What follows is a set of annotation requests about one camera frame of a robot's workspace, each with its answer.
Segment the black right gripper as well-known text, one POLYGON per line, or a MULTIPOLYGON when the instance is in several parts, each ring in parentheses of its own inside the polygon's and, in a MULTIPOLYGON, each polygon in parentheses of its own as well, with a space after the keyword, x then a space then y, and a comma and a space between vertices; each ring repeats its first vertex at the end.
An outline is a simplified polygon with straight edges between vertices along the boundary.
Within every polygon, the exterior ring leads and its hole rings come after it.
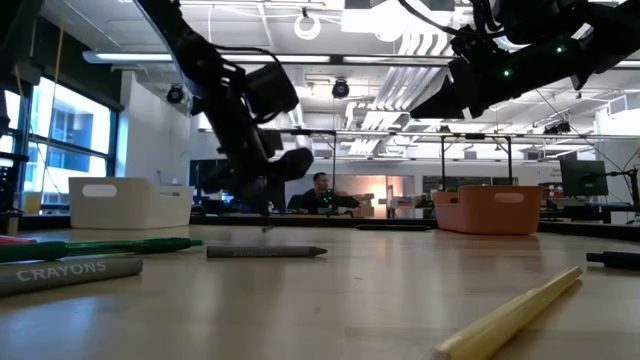
POLYGON ((457 58, 449 62, 449 82, 413 108, 413 118, 462 119, 465 110, 475 118, 505 99, 504 90, 496 86, 514 75, 519 53, 500 48, 486 34, 462 32, 450 41, 457 58))

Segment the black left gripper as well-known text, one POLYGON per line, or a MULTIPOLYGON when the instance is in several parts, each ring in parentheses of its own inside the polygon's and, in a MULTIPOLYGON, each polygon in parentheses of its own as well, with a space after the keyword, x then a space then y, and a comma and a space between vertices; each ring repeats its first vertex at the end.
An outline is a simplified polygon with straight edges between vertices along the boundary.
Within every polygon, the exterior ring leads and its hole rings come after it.
POLYGON ((275 151, 282 146, 278 130, 257 126, 240 127, 236 130, 215 131, 219 141, 218 150, 226 162, 205 173, 202 188, 211 193, 231 190, 239 193, 241 202, 250 210, 264 210, 264 185, 255 182, 266 177, 267 195, 279 213, 286 211, 285 182, 303 177, 314 162, 314 154, 307 147, 286 151, 273 160, 275 151))

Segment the blue-grey crayon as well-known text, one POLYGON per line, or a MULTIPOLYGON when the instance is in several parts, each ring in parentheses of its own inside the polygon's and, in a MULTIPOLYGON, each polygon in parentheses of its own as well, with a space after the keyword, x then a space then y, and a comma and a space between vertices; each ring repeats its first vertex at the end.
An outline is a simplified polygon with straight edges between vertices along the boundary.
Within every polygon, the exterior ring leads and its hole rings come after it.
POLYGON ((0 297, 139 275, 139 258, 89 258, 0 265, 0 297))
POLYGON ((327 249, 315 246, 208 246, 206 249, 208 258, 314 258, 327 253, 327 249))

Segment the white plastic bin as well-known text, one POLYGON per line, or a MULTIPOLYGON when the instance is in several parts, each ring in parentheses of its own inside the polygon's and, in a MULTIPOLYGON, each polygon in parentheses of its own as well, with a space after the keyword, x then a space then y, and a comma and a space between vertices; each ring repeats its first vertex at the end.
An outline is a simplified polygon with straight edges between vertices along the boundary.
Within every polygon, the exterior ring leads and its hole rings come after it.
POLYGON ((194 188, 156 185, 147 178, 72 177, 71 226, 147 230, 189 224, 194 188))

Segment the green pen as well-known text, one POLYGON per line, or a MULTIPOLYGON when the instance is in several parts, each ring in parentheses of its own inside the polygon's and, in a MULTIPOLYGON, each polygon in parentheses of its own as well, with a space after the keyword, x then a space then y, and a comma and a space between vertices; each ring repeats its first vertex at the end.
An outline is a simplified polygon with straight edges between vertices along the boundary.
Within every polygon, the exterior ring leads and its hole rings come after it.
POLYGON ((189 249, 203 244, 190 238, 154 238, 113 242, 43 242, 0 245, 0 263, 54 261, 66 257, 101 254, 155 254, 189 249))

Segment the yellow pencil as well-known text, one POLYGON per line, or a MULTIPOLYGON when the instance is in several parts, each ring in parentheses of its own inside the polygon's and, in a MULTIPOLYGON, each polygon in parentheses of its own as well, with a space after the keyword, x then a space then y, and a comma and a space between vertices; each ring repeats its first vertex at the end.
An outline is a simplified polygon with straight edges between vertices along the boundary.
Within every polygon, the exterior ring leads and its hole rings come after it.
POLYGON ((552 275, 435 346, 429 360, 488 360, 582 274, 574 266, 552 275))

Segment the black pen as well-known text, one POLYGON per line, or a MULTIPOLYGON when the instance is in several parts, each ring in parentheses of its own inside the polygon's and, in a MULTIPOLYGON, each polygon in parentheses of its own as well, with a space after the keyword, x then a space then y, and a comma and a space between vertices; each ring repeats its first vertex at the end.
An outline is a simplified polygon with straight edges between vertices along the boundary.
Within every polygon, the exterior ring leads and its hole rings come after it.
POLYGON ((608 268, 640 270, 640 253, 611 251, 587 253, 586 261, 601 263, 608 268))

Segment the person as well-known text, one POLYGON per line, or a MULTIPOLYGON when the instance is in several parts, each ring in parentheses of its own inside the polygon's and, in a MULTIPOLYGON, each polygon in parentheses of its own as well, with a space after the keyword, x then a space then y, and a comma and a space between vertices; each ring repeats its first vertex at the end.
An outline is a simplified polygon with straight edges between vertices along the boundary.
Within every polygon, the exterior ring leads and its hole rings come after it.
POLYGON ((313 187, 301 195, 293 195, 288 209, 294 212, 320 215, 337 213, 339 208, 358 208, 360 202, 353 196, 329 187, 329 177, 324 172, 313 175, 313 187))

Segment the black monitor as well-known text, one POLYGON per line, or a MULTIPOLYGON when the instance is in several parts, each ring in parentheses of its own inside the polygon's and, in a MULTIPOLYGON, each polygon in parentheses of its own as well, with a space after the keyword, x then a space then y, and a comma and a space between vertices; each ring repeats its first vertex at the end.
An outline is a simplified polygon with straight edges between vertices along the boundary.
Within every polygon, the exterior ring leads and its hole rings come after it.
POLYGON ((560 170, 562 188, 568 197, 609 194, 603 161, 561 160, 560 170))
POLYGON ((212 176, 216 173, 220 166, 223 166, 224 160, 191 160, 189 167, 189 185, 196 189, 204 190, 211 182, 212 176))

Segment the cardboard boxes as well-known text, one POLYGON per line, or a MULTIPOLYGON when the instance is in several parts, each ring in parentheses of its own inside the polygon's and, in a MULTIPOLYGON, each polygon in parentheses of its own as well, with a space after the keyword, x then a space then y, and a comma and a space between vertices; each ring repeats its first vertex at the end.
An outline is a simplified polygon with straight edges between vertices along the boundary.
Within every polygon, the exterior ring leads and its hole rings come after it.
POLYGON ((359 203, 356 208, 351 209, 351 213, 355 218, 371 218, 375 215, 373 205, 375 196, 373 193, 357 194, 353 195, 353 198, 359 203))

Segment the ceiling light strip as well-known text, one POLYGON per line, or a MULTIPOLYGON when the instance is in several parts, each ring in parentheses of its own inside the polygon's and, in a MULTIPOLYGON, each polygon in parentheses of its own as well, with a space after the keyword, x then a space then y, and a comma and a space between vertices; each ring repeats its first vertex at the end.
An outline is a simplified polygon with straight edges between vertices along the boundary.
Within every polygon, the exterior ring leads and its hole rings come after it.
POLYGON ((327 55, 276 55, 264 54, 223 54, 222 58, 240 64, 262 64, 278 60, 282 64, 325 64, 331 60, 327 55))

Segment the black desk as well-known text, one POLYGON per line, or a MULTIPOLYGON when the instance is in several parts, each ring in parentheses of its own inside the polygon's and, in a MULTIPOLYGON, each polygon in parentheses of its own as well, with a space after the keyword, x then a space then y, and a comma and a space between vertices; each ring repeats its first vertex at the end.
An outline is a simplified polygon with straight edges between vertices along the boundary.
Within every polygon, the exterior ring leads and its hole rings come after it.
POLYGON ((627 204, 586 204, 578 206, 564 206, 556 208, 544 208, 541 210, 541 221, 561 221, 569 219, 575 221, 601 221, 611 224, 612 214, 620 212, 640 216, 640 209, 627 204))

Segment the black gantry frame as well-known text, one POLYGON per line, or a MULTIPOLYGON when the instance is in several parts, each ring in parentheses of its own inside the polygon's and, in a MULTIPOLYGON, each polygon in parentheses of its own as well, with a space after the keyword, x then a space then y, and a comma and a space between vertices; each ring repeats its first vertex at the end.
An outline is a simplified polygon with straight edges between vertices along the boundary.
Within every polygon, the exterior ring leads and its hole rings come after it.
MULTIPOLYGON (((316 130, 316 129, 261 129, 259 136, 264 149, 269 157, 275 155, 275 151, 282 148, 282 134, 290 135, 332 135, 336 136, 334 130, 316 130)), ((270 162, 266 173, 266 190, 267 183, 277 180, 284 183, 297 180, 303 177, 314 162, 313 151, 306 147, 296 148, 285 152, 278 160, 270 162)))
POLYGON ((490 139, 496 143, 496 145, 502 149, 507 154, 507 164, 508 164, 508 181, 510 185, 514 184, 514 176, 513 176, 513 157, 512 157, 512 144, 513 137, 510 135, 500 135, 500 134, 486 134, 486 133, 450 133, 445 134, 441 133, 439 135, 440 138, 440 165, 441 165, 441 177, 442 177, 442 188, 447 188, 446 183, 446 147, 445 140, 447 138, 455 138, 464 139, 464 140, 487 140, 490 139))

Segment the black aluminium frame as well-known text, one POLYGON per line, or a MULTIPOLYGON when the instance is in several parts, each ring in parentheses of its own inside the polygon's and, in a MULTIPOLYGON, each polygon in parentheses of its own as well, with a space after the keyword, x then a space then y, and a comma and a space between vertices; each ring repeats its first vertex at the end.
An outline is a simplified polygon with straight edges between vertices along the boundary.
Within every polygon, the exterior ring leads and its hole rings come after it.
MULTIPOLYGON (((192 216, 190 225, 219 226, 266 226, 274 224, 281 227, 313 227, 313 228, 355 228, 359 225, 372 226, 428 226, 437 229, 435 220, 429 219, 364 219, 350 217, 326 216, 192 216)), ((19 232, 62 230, 71 227, 68 215, 56 216, 23 216, 18 222, 19 232)), ((538 231, 558 235, 584 236, 600 239, 624 240, 640 243, 640 227, 630 225, 588 224, 566 222, 540 222, 538 231)))

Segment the window with black frame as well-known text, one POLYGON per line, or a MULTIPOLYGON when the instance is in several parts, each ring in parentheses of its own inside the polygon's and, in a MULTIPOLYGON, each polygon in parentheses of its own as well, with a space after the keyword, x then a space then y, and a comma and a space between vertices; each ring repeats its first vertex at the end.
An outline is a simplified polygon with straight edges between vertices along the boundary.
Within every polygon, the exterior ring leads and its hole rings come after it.
POLYGON ((69 212, 69 179, 105 177, 115 168, 118 115, 47 77, 34 85, 0 85, 8 129, 0 152, 24 155, 11 182, 14 209, 23 212, 22 194, 41 192, 39 215, 69 212))

